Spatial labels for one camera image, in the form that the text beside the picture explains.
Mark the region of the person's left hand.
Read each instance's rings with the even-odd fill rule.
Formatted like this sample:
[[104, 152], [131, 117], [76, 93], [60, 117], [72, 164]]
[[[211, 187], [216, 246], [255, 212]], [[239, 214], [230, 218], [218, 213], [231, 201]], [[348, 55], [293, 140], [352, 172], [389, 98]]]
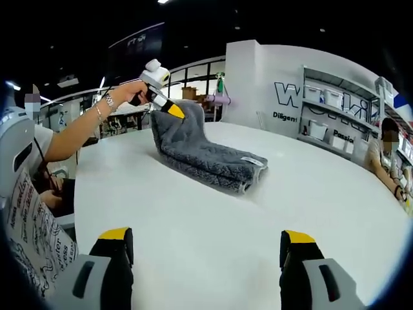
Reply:
[[109, 94], [113, 99], [114, 107], [117, 108], [125, 102], [130, 103], [134, 98], [138, 99], [138, 105], [147, 104], [147, 91], [147, 85], [143, 81], [137, 80], [120, 85], [117, 88], [111, 90]]

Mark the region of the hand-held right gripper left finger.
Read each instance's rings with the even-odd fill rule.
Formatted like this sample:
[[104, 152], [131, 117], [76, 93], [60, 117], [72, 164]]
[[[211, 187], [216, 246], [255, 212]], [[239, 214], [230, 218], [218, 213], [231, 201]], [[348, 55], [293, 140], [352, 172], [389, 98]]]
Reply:
[[104, 232], [60, 274], [50, 308], [131, 309], [133, 263], [132, 229]]

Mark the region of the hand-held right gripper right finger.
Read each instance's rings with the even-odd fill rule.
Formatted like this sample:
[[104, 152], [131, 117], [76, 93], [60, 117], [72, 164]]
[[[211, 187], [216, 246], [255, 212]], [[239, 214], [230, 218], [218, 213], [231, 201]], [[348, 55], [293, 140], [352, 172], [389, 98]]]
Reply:
[[281, 232], [279, 266], [282, 309], [365, 308], [353, 278], [305, 233]]

